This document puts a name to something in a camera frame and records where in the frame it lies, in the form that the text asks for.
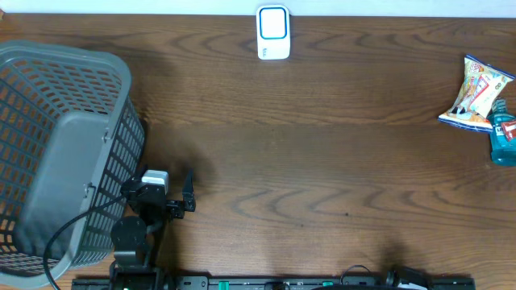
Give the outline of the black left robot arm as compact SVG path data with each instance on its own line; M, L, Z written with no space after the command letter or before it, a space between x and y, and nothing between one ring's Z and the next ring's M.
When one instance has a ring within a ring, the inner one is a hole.
M121 194L135 213L120 218L112 227L114 262L110 267L108 288L111 290L174 289L174 278L155 265L164 228L187 212L194 212L193 173L188 172L180 200L167 198L169 174L165 171L140 169L123 182Z

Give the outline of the red snack bar wrapper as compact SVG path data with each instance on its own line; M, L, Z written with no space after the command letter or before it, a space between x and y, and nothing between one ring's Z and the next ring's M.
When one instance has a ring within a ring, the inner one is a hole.
M516 139L516 120L503 122L501 128L508 142Z

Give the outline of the yellow white snack bag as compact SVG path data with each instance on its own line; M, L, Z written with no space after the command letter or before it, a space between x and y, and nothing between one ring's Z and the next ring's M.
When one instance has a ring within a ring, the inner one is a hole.
M468 131L492 132L493 125L487 119L492 104L514 79L515 75L467 54L464 57L464 81L458 96L438 120Z

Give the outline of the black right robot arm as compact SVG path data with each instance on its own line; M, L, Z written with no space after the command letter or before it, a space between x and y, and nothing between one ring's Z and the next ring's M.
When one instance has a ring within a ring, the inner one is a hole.
M410 267L393 266L385 278L385 284L394 288L428 290L431 284L427 275Z

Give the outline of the blue mouthwash bottle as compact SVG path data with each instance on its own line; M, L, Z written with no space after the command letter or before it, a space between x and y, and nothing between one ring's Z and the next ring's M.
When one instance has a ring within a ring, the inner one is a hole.
M497 98L492 104L491 114L488 116L493 131L489 134L491 142L491 159L501 166L515 166L515 139L508 140L503 130L503 123L515 122L504 98Z

